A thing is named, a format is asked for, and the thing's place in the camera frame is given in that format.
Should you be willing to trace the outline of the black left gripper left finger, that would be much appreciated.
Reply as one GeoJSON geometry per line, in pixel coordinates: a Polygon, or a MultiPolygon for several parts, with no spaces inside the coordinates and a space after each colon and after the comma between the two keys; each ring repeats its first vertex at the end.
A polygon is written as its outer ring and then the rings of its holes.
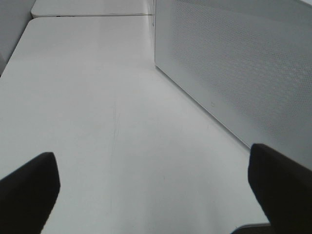
{"type": "Polygon", "coordinates": [[[1,179],[0,232],[41,233],[59,191],[59,171],[52,152],[34,157],[1,179]]]}

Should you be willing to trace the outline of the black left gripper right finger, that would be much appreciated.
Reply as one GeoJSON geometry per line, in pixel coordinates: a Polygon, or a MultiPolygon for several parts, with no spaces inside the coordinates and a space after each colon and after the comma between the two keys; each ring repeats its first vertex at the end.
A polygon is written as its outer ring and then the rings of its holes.
{"type": "Polygon", "coordinates": [[[253,144],[248,182],[277,234],[312,232],[312,172],[265,144],[253,144]]]}

